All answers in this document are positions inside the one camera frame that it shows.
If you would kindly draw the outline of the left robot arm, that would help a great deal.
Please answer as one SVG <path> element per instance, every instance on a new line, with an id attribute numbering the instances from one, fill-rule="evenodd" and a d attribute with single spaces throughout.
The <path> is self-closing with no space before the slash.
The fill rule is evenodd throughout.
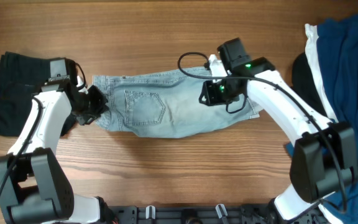
<path id="1" fill-rule="evenodd" d="M 74 194 L 55 156 L 69 115 L 84 126 L 108 110 L 96 86 L 78 82 L 82 71 L 67 58 L 50 62 L 50 77 L 32 94 L 19 138 L 0 156 L 0 211 L 6 223 L 117 223 L 101 197 Z"/>

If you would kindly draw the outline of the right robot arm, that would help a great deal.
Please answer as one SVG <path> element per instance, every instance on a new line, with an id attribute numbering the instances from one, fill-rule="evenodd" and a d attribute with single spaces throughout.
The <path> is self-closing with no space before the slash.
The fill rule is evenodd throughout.
<path id="1" fill-rule="evenodd" d="M 211 55 L 206 68 L 212 76 L 199 97 L 207 106 L 239 100 L 240 95 L 260 105 L 281 127 L 293 146 L 290 186 L 257 208 L 267 223 L 292 223 L 341 193 L 340 211 L 347 207 L 346 187 L 358 181 L 354 130 L 347 122 L 335 123 L 298 96 L 265 57 L 250 59 L 240 39 L 229 40 Z"/>

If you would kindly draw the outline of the light blue denim shorts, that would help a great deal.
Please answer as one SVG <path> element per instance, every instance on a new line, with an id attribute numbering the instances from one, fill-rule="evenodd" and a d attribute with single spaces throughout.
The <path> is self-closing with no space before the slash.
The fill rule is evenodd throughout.
<path id="1" fill-rule="evenodd" d="M 96 123 L 108 131 L 132 132 L 143 138 L 184 138 L 224 129 L 259 117 L 262 108 L 240 97 L 229 106 L 199 103 L 203 67 L 138 76 L 95 75 L 93 85 L 108 99 L 108 111 Z"/>

